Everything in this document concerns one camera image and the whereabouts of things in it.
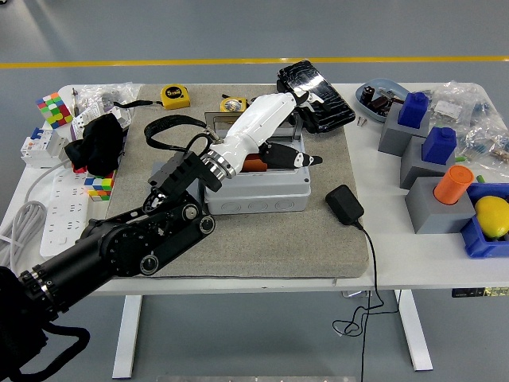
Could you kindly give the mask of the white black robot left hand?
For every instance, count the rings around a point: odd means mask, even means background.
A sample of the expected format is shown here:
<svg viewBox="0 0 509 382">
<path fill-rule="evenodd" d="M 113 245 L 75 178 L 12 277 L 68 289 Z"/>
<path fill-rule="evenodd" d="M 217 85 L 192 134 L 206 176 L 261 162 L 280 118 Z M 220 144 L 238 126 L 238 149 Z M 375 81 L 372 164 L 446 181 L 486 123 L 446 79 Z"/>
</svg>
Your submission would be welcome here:
<svg viewBox="0 0 509 382">
<path fill-rule="evenodd" d="M 323 162 L 286 145 L 269 143 L 279 125 L 295 107 L 323 100 L 307 91 L 261 95 L 240 115 L 221 143 L 212 144 L 202 160 L 218 179 L 233 178 L 243 168 L 248 155 L 257 154 L 270 168 L 297 169 Z"/>
</svg>

